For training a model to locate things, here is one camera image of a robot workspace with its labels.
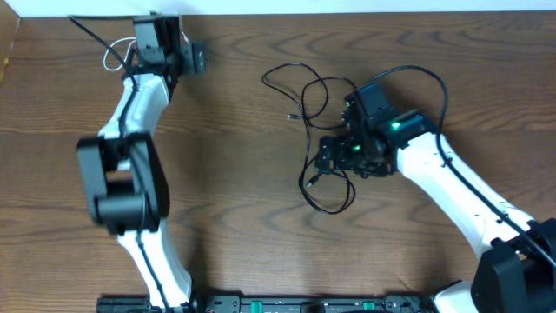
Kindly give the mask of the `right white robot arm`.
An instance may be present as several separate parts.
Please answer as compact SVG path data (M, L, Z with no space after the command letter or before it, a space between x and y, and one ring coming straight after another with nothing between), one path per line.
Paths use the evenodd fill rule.
M346 98L347 133L323 137L319 174L362 178L400 172L457 226L479 260L472 282L430 296L436 312L553 312L555 221L539 223L506 201L452 149L419 111L399 114L370 83Z

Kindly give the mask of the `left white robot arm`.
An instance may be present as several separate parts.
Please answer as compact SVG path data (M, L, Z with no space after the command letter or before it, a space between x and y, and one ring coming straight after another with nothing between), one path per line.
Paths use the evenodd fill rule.
M129 253L147 287L144 296L100 296L99 312L203 312L169 232L169 185L153 140L179 77L205 71L201 43L191 43L178 15L132 19L135 35L120 63L122 97L110 120L76 146L90 217Z

